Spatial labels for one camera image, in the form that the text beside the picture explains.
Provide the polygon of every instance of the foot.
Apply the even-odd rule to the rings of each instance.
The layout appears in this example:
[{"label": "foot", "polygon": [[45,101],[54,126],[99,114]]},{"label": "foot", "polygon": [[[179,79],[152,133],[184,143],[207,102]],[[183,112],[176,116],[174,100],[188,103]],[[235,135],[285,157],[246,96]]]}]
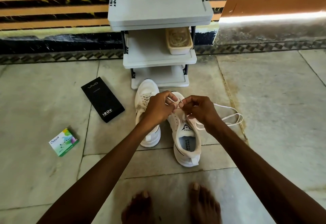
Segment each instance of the foot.
[{"label": "foot", "polygon": [[147,190],[133,196],[121,214],[122,224],[153,224],[152,199]]},{"label": "foot", "polygon": [[192,224],[221,224],[220,204],[210,191],[198,183],[190,184],[190,218]]}]

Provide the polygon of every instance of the white sneaker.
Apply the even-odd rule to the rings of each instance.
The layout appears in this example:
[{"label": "white sneaker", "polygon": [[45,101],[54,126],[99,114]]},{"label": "white sneaker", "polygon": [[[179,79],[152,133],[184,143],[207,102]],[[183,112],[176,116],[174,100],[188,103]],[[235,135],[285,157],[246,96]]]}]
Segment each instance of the white sneaker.
[{"label": "white sneaker", "polygon": [[[184,99],[181,93],[172,93],[178,98],[176,103]],[[202,153],[198,130],[179,107],[168,117],[168,121],[172,129],[175,158],[184,167],[197,166]]]},{"label": "white sneaker", "polygon": [[[135,97],[135,108],[136,108],[136,124],[142,118],[142,114],[147,108],[149,98],[158,94],[160,91],[155,82],[151,79],[145,79],[140,85]],[[160,126],[156,126],[141,142],[141,146],[145,148],[154,147],[161,139]]]}]

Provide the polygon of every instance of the plastic container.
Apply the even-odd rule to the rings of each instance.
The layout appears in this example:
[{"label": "plastic container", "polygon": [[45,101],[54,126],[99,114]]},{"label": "plastic container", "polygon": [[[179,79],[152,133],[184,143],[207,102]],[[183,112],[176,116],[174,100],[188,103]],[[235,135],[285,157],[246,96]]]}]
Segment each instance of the plastic container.
[{"label": "plastic container", "polygon": [[166,28],[165,36],[172,55],[187,54],[193,48],[189,27]]}]

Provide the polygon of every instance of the shelf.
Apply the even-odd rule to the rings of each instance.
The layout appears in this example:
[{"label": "shelf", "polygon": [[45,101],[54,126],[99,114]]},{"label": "shelf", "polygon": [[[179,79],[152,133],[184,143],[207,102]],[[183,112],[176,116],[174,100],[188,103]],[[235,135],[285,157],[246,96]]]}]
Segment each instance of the shelf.
[{"label": "shelf", "polygon": [[131,88],[137,89],[145,79],[152,79],[159,88],[187,87],[189,79],[184,75],[182,65],[161,66],[134,69],[135,78],[131,79]]},{"label": "shelf", "polygon": [[110,0],[113,31],[208,25],[213,10],[208,0]]},{"label": "shelf", "polygon": [[125,34],[128,54],[124,54],[126,69],[195,64],[195,50],[185,55],[171,55],[166,45],[165,29],[134,30]]}]

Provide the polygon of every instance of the black box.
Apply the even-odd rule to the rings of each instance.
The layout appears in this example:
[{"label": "black box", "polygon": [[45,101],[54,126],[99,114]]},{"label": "black box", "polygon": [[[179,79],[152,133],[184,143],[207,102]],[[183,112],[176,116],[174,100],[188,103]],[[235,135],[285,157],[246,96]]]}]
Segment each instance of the black box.
[{"label": "black box", "polygon": [[124,111],[119,100],[100,77],[81,88],[104,122],[107,123]]}]

